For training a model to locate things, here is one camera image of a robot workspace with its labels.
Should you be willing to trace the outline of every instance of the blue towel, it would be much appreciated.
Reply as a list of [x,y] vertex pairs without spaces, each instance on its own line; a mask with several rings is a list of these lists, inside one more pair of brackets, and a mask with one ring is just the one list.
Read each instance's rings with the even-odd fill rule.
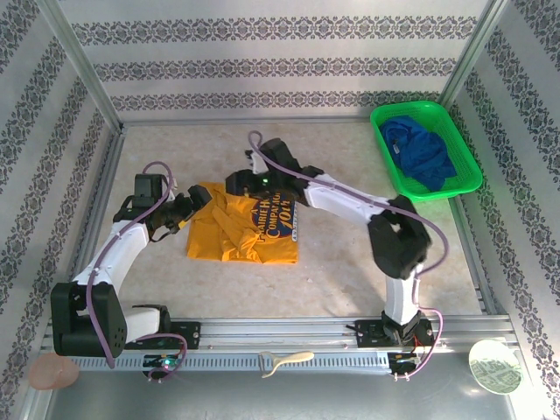
[[380,129],[395,165],[430,191],[441,190],[446,178],[457,175],[444,140],[409,116],[389,118]]

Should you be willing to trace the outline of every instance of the green basket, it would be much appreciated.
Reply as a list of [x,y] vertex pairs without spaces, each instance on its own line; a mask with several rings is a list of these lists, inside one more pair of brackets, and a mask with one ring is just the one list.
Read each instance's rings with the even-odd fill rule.
[[[457,176],[448,178],[440,191],[430,192],[428,188],[413,178],[405,177],[395,166],[379,127],[394,116],[410,116],[428,131],[435,132],[444,139],[451,162]],[[482,173],[473,155],[466,147],[463,137],[451,117],[441,105],[432,101],[394,103],[376,108],[371,114],[377,143],[388,167],[388,173],[395,189],[414,202],[448,199],[462,193],[470,193],[482,184]]]

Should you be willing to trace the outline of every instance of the table surface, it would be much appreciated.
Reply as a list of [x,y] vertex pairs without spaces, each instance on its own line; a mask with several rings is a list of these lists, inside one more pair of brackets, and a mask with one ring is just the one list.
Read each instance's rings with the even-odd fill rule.
[[[432,360],[410,382],[397,383],[386,375],[368,374],[279,371],[263,380],[255,372],[188,372],[158,386],[139,372],[81,372],[72,387],[54,391],[46,419],[66,420],[75,413],[83,420],[515,418],[507,396],[491,394],[476,383],[467,353],[441,353]],[[526,402],[527,396],[517,398]],[[536,414],[519,418],[540,418]]]
[[[265,140],[281,137],[302,166],[317,166],[366,193],[396,196],[368,123],[133,127],[124,140],[98,246],[146,164],[166,162],[179,192],[202,181],[223,182],[231,172],[248,167],[243,151],[249,147],[250,130],[260,130]],[[480,314],[448,201],[419,203],[416,210],[443,229],[451,246],[444,265],[423,277],[420,303],[444,314]],[[142,251],[119,298],[123,306],[167,305],[173,317],[380,315],[385,276],[375,266],[366,228],[301,205],[297,228],[299,262],[261,265],[187,258],[186,227]],[[430,236],[428,263],[443,248],[435,233]]]

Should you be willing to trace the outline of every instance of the black motor joint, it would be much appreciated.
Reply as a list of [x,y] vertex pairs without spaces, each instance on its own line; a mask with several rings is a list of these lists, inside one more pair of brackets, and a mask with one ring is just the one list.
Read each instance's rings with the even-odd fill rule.
[[[273,138],[263,143],[259,151],[273,162],[283,168],[307,177],[314,178],[323,173],[322,170],[313,166],[302,168],[288,149],[288,146],[279,138]],[[248,158],[255,153],[253,150],[245,150]],[[296,178],[284,171],[280,171],[270,164],[266,164],[268,171],[264,173],[253,173],[250,169],[236,171],[226,178],[226,193],[237,196],[247,196],[253,199],[266,200],[275,193],[285,193],[295,201],[304,204],[304,189],[309,185],[308,181]]]
[[[412,202],[403,195],[388,203],[417,213]],[[422,222],[385,210],[371,218],[367,230],[375,263],[385,275],[406,280],[412,270],[426,260],[431,239]]]
[[[113,222],[133,221],[155,206],[164,195],[163,185],[167,185],[167,178],[164,175],[137,174],[134,178],[134,195],[127,197],[121,204],[121,208],[113,217]],[[176,234],[180,229],[180,222],[188,221],[212,199],[208,190],[201,185],[191,186],[188,192],[189,197],[180,193],[173,201],[166,201],[151,214],[139,220],[140,223],[146,224],[150,240],[156,230],[162,226],[168,229],[169,234]]]

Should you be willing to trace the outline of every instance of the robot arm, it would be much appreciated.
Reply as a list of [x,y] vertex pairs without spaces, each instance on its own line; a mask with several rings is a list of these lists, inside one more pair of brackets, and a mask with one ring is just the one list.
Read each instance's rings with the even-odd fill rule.
[[[92,289],[95,314],[103,330],[111,354],[116,357],[124,345],[147,334],[168,333],[171,319],[162,305],[139,305],[123,310],[118,292],[130,266],[148,245],[167,235],[176,234],[211,199],[206,188],[195,185],[189,188],[190,197],[180,193],[170,194],[167,201],[153,213],[119,234],[131,221],[153,207],[162,197],[167,178],[157,174],[138,174],[135,193],[127,197],[113,218],[113,227],[101,249],[118,236],[115,245],[104,256],[101,266],[95,269]],[[167,233],[154,239],[156,231],[166,227]],[[54,349],[60,355],[104,355],[95,329],[86,309],[86,288],[101,251],[93,261],[71,282],[58,283],[51,293],[52,332]]]
[[245,153],[253,169],[230,175],[226,180],[227,192],[265,199],[281,190],[291,193],[305,206],[321,208],[352,223],[367,226],[375,263],[386,275],[387,299],[381,315],[383,329],[392,343],[403,345],[420,320],[417,300],[413,296],[414,278],[422,269],[431,240],[421,222],[369,204],[359,197],[369,197],[375,203],[415,213],[410,200],[402,195],[395,199],[370,196],[342,185],[319,168],[302,168],[279,138],[263,143],[259,151],[282,167],[320,183],[279,171],[254,151],[247,150]]

